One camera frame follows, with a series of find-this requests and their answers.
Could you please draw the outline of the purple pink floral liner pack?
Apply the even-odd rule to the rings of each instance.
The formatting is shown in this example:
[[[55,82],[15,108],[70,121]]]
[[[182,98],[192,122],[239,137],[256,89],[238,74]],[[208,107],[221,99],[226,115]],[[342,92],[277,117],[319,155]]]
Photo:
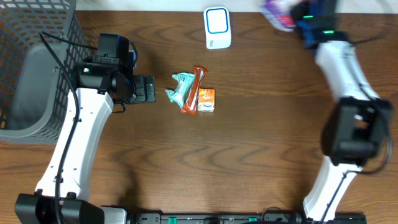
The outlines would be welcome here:
[[[290,15],[290,10],[299,0],[263,0],[260,12],[271,25],[284,32],[292,32],[295,24]]]

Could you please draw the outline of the orange-red snack bar wrapper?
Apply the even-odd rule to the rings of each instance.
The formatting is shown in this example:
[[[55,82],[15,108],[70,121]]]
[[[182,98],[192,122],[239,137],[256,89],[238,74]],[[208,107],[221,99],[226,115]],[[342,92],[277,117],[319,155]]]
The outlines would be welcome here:
[[[207,72],[208,70],[202,66],[195,66],[193,68],[195,80],[188,94],[188,98],[185,101],[185,104],[183,105],[182,109],[180,110],[182,113],[196,115],[197,104],[198,104],[198,92]]]

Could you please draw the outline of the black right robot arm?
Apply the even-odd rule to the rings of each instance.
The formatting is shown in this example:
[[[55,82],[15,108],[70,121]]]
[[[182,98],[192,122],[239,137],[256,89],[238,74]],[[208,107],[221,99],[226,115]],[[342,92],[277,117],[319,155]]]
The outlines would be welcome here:
[[[373,90],[356,56],[357,41],[336,29],[336,1],[302,1],[290,15],[304,46],[311,50],[336,101],[321,136],[323,161],[303,200],[308,223],[335,222],[336,209],[357,175],[388,165],[393,151],[393,107]]]

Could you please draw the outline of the orange tissue pack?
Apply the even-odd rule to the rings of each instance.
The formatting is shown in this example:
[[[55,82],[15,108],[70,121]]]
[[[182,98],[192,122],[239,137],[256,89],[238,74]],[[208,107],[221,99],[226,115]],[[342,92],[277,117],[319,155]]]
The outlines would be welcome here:
[[[197,110],[201,112],[214,112],[215,90],[208,88],[199,89]]]

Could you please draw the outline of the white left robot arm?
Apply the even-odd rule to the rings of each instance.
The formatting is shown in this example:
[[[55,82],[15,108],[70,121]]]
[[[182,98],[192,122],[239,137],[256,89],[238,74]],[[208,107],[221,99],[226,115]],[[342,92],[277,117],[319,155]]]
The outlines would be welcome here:
[[[135,75],[129,39],[102,33],[97,53],[63,72],[70,92],[55,151],[33,194],[19,194],[21,223],[134,223],[125,208],[89,203],[90,178],[104,125],[116,104],[156,101],[154,77]]]

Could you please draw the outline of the dark grey plastic basket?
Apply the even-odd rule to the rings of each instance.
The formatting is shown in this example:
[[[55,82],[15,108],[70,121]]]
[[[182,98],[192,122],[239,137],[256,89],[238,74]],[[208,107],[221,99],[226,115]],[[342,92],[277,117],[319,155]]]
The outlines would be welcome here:
[[[66,71],[91,51],[75,0],[1,0],[1,140],[56,144],[69,87],[42,36]]]

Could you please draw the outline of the teal tissue packet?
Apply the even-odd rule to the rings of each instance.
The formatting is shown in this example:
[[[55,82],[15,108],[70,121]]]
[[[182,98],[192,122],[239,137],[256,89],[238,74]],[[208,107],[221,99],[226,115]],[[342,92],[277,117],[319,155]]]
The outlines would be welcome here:
[[[172,75],[172,78],[177,81],[177,87],[174,90],[165,90],[165,92],[172,103],[176,103],[182,108],[185,104],[185,95],[193,85],[195,75],[182,72]]]

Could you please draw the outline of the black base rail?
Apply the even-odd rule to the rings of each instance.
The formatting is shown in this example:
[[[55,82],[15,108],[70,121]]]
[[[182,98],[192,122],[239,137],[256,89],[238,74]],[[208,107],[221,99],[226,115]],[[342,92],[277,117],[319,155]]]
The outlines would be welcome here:
[[[268,211],[261,214],[159,214],[159,213],[137,213],[135,214],[137,224],[254,224],[254,223],[290,223],[311,224],[317,223],[306,219],[297,212]]]

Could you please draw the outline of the white barcode scanner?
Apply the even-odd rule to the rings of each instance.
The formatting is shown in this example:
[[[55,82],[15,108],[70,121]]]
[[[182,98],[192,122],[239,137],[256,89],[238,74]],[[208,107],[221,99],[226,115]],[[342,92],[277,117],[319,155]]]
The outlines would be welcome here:
[[[226,49],[232,41],[229,10],[224,6],[209,7],[203,12],[206,47]]]

